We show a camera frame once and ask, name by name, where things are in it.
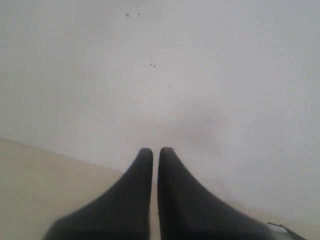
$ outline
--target white wall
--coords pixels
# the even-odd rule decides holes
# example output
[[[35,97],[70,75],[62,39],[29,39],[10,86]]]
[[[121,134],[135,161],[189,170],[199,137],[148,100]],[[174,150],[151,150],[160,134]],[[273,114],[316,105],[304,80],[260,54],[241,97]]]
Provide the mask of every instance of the white wall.
[[[4,0],[0,137],[122,171],[140,147],[175,147],[224,199],[320,219],[319,13],[316,0]]]

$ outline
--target beige floor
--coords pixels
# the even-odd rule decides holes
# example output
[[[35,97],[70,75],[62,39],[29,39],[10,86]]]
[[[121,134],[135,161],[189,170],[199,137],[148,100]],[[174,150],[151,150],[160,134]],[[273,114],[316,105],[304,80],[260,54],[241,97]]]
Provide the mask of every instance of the beige floor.
[[[0,239],[38,240],[60,216],[80,208],[109,188],[121,173],[0,139]],[[155,184],[151,238],[160,239]],[[281,223],[308,240],[320,227],[234,206],[260,219]]]

